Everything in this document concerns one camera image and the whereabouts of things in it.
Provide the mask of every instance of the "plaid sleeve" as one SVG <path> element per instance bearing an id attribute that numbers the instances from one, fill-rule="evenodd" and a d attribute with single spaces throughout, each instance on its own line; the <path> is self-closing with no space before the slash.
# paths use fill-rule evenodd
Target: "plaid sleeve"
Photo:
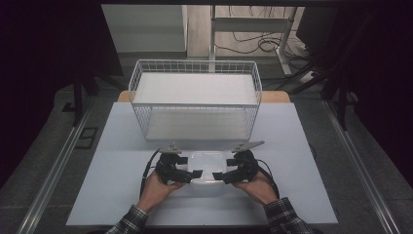
<path id="1" fill-rule="evenodd" d="M 271 233 L 313 233 L 310 226 L 292 208 L 288 198 L 264 206 Z"/>
<path id="2" fill-rule="evenodd" d="M 136 234 L 142 233 L 148 214 L 132 205 L 127 214 L 106 234 Z"/>

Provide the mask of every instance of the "white wire rack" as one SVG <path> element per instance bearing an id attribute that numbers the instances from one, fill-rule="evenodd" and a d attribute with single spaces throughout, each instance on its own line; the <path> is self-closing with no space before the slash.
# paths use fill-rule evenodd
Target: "white wire rack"
<path id="1" fill-rule="evenodd" d="M 148 140 L 249 140 L 261 91 L 253 61 L 139 60 L 129 87 Z"/>

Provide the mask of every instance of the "wooden floor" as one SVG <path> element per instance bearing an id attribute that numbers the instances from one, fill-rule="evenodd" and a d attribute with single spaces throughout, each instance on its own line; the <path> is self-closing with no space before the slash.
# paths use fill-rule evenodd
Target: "wooden floor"
<path id="1" fill-rule="evenodd" d="M 287 18 L 292 8 L 284 7 L 248 7 L 248 6 L 217 6 L 217 17 L 243 17 L 243 18 Z M 299 47 L 303 45 L 296 37 L 295 31 L 302 17 L 304 8 L 298 8 L 295 16 L 292 31 L 289 36 L 288 46 L 294 54 L 301 54 Z M 188 6 L 188 57 L 204 58 L 208 57 L 208 48 L 210 43 L 210 6 Z M 236 51 L 250 52 L 258 47 L 258 40 L 262 33 L 254 32 L 235 32 L 238 40 L 259 37 L 246 42 L 238 42 L 232 32 L 217 32 L 215 35 L 215 44 L 219 47 L 226 47 Z M 274 38 L 281 38 L 280 33 L 271 35 Z M 272 48 L 271 45 L 263 46 L 266 50 Z M 275 52 L 267 53 L 256 50 L 250 54 L 239 54 L 223 49 L 216 49 L 218 57 L 276 57 Z"/>

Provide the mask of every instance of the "person's hand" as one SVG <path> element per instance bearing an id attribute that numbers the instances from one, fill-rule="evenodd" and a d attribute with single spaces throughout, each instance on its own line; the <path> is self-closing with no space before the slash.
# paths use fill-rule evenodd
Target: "person's hand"
<path id="1" fill-rule="evenodd" d="M 149 213 L 154 207 L 161 204 L 171 192 L 183 185 L 185 184 L 179 182 L 169 185 L 164 184 L 158 174 L 153 171 L 152 174 L 146 178 L 145 188 L 136 206 L 146 213 Z"/>
<path id="2" fill-rule="evenodd" d="M 233 183 L 233 185 L 242 189 L 249 197 L 261 205 L 267 205 L 279 200 L 270 181 L 260 172 L 250 182 L 241 181 Z"/>

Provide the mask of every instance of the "white table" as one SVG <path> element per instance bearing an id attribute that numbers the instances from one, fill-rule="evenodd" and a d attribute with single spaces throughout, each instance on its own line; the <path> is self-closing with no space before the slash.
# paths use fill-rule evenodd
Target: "white table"
<path id="1" fill-rule="evenodd" d="M 327 193 L 293 103 L 262 103 L 250 141 L 271 168 L 282 197 L 309 223 L 336 223 Z M 114 103 L 67 225 L 113 225 L 138 200 L 140 180 L 152 153 L 170 142 L 144 139 L 129 103 Z M 198 150 L 230 150 L 236 142 L 177 142 L 181 156 Z M 205 196 L 190 185 L 173 192 L 151 212 L 153 226 L 245 226 L 267 224 L 260 205 L 232 185 Z"/>

